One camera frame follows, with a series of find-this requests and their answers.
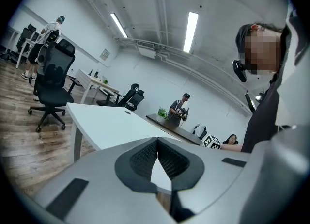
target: fluorescent light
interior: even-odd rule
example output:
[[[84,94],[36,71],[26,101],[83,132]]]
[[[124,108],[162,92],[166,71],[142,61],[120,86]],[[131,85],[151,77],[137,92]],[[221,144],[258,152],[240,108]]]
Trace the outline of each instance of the fluorescent light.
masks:
[[[190,47],[192,46],[198,16],[199,16],[199,14],[196,14],[193,12],[189,12],[189,14],[188,14],[187,31],[186,31],[184,48],[183,48],[184,52],[189,52]]]
[[[118,26],[119,30],[121,31],[122,35],[125,37],[125,38],[128,38],[127,34],[125,33],[123,27],[121,26],[120,22],[118,21],[118,18],[116,17],[116,15],[113,13],[111,14],[113,20],[115,21],[116,25]]]

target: camera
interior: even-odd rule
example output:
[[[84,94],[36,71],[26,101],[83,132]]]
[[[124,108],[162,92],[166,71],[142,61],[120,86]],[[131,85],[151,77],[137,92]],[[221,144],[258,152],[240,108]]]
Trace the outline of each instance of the camera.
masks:
[[[234,60],[232,62],[232,67],[235,72],[235,74],[238,76],[240,81],[246,82],[247,81],[247,76],[245,72],[245,67],[240,63],[240,61]]]

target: shorts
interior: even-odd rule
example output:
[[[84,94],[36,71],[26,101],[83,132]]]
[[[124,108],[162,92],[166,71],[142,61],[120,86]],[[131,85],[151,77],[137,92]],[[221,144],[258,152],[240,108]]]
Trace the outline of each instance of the shorts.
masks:
[[[32,50],[31,50],[30,54],[28,55],[28,61],[29,61],[31,64],[38,64],[38,62],[35,61],[35,60],[36,60],[36,58],[38,57],[39,52],[40,52],[40,49],[41,49],[41,47],[42,47],[43,45],[44,45],[44,44],[38,44],[38,43],[36,43],[36,44],[33,46],[33,48],[32,48]]]

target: wooden floor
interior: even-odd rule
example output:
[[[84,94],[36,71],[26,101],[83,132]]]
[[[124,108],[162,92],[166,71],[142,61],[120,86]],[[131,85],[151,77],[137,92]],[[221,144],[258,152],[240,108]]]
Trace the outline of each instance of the wooden floor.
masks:
[[[32,196],[50,178],[68,166],[69,140],[72,119],[67,113],[61,123],[49,116],[42,125],[42,131],[36,127],[44,112],[33,110],[28,115],[29,106],[42,106],[33,101],[33,87],[20,74],[25,68],[19,69],[15,64],[0,60],[0,155],[2,165],[8,178],[27,195]],[[66,79],[65,88],[69,89],[71,81]],[[75,86],[72,91],[74,102],[80,102],[84,89]],[[98,93],[93,99],[95,89],[88,93],[85,104],[96,105],[97,100],[105,99]],[[81,156],[95,151],[85,140],[81,148]]]

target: black mesh office chair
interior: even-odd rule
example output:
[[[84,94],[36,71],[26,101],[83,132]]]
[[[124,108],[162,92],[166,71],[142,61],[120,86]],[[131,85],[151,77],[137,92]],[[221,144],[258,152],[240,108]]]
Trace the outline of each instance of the black mesh office chair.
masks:
[[[144,94],[143,90],[138,90],[134,94],[134,96],[129,100],[129,102],[125,107],[131,111],[135,111],[138,107],[138,104],[144,99],[143,94]]]
[[[19,38],[19,40],[18,40],[18,42],[17,42],[17,44],[16,44],[18,52],[21,52],[21,49],[22,49],[22,46],[23,46],[25,40],[26,40],[26,39],[30,39],[31,36],[32,36],[32,34],[33,34],[36,30],[37,30],[37,29],[36,29],[33,25],[31,25],[31,24],[29,24],[27,28],[24,28],[24,29],[23,29],[23,32],[22,32],[22,34],[20,35],[20,38]],[[39,36],[39,34],[38,34],[37,32],[35,32],[35,34],[33,35],[33,37],[32,37],[31,40],[35,41],[35,40],[38,38],[38,36]],[[29,51],[29,47],[30,47],[29,44],[27,44],[27,45],[25,46],[24,52]]]
[[[42,46],[39,56],[45,56],[43,69],[38,69],[38,76],[35,81],[34,94],[38,95],[40,103],[44,107],[31,106],[28,113],[32,110],[45,111],[41,118],[37,132],[41,131],[41,125],[46,117],[51,114],[62,123],[62,129],[65,129],[65,122],[55,113],[62,112],[65,115],[65,109],[56,107],[65,106],[67,102],[73,102],[63,87],[67,72],[75,60],[75,47],[67,40],[62,39],[58,44],[51,46]]]
[[[127,104],[127,102],[132,98],[132,96],[137,92],[138,89],[139,89],[139,85],[137,83],[132,84],[131,89],[119,102],[118,102],[118,99],[121,95],[118,94],[118,97],[115,103],[110,101],[111,94],[108,91],[105,91],[107,93],[107,99],[103,101],[102,100],[97,101],[97,104],[100,106],[124,107]]]

